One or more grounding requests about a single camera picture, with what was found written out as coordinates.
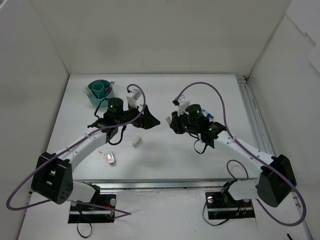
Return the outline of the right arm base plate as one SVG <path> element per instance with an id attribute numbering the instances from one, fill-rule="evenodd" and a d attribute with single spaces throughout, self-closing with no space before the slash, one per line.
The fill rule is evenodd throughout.
<path id="1" fill-rule="evenodd" d="M 230 220 L 256 217 L 251 200 L 234 200 L 228 192 L 222 192 L 221 188 L 206 189 L 204 194 L 202 216 L 206 221 L 220 221 L 224 224 Z"/>

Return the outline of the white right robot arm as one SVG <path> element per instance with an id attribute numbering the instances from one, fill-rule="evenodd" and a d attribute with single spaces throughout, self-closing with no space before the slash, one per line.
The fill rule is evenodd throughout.
<path id="1" fill-rule="evenodd" d="M 251 180 L 232 180 L 224 186 L 221 200 L 227 206 L 250 199 L 261 200 L 276 208 L 291 192 L 291 186 L 297 185 L 286 156 L 273 156 L 236 136 L 231 137 L 223 124 L 204 116 L 198 104 L 187 106 L 184 112 L 174 111 L 166 120 L 176 134 L 186 133 L 197 137 L 206 147 L 246 164 L 254 173 Z"/>

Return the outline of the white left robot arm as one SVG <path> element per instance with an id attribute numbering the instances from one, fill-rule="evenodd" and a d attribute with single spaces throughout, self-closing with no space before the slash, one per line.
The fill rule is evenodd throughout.
<path id="1" fill-rule="evenodd" d="M 100 188 L 74 181 L 73 171 L 92 152 L 109 143 L 118 133 L 119 127 L 131 124 L 148 130 L 161 123 L 147 106 L 143 111 L 131 105 L 124 110 L 123 104 L 120 98 L 109 99 L 103 117 L 88 126 L 88 130 L 93 133 L 86 132 L 83 138 L 64 150 L 42 153 L 37 161 L 39 171 L 33 176 L 31 189 L 58 205 L 66 201 L 82 202 L 87 209 L 96 209 L 100 204 Z"/>

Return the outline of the long white eraser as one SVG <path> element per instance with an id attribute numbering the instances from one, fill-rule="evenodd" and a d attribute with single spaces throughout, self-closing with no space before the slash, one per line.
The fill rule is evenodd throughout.
<path id="1" fill-rule="evenodd" d="M 170 125 L 170 124 L 172 123 L 171 117 L 168 116 L 168 117 L 166 118 L 166 121 L 167 121 L 167 123 Z"/>

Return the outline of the yellow pen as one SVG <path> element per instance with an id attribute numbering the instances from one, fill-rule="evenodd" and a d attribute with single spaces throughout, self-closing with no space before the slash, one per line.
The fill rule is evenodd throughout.
<path id="1" fill-rule="evenodd" d="M 84 87 L 83 89 L 83 92 L 89 97 L 89 98 L 92 98 L 91 95 L 90 95 L 90 91 L 91 89 L 87 86 Z"/>

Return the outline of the eraser block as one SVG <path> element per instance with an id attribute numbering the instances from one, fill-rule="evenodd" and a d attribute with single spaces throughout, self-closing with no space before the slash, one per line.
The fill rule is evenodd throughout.
<path id="1" fill-rule="evenodd" d="M 142 143 L 142 137 L 141 136 L 138 136 L 137 138 L 134 139 L 134 141 L 132 142 L 132 147 L 133 148 L 138 148 L 141 143 Z"/>

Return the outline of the dark blue gel pen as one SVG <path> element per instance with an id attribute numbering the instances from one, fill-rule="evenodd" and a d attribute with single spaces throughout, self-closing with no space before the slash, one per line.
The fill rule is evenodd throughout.
<path id="1" fill-rule="evenodd" d="M 106 88 L 106 90 L 105 90 L 106 96 L 111 92 L 112 87 L 113 87 L 113 84 L 114 84 L 114 82 L 111 81 L 111 82 L 109 83 L 109 86 Z"/>

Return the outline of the red gel pen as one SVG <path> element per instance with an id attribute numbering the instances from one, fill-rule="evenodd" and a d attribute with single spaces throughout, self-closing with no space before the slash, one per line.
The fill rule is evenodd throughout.
<path id="1" fill-rule="evenodd" d="M 109 94 L 111 93 L 114 84 L 115 84 L 114 81 L 111 81 L 111 82 L 110 82 L 110 85 L 109 85 L 109 87 L 107 88 L 107 94 L 106 94 L 106 95 L 109 95 Z"/>

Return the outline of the clear blue-capped spray bottle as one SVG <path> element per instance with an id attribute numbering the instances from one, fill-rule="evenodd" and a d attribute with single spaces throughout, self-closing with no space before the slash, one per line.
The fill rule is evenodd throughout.
<path id="1" fill-rule="evenodd" d="M 208 119 L 210 119 L 210 120 L 213 120 L 214 119 L 214 116 L 211 114 L 211 113 L 209 113 L 207 110 L 205 110 L 205 109 L 201 109 L 201 111 L 202 111 L 202 114 L 205 116 L 205 117 L 207 117 Z"/>

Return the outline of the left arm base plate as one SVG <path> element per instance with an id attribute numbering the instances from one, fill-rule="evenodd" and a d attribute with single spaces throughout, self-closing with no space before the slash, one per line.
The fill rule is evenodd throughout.
<path id="1" fill-rule="evenodd" d="M 102 193 L 96 205 L 115 208 L 117 204 L 117 195 L 115 193 Z M 68 224 L 106 224 L 114 223 L 115 212 L 108 209 L 76 204 L 70 206 L 68 215 Z"/>

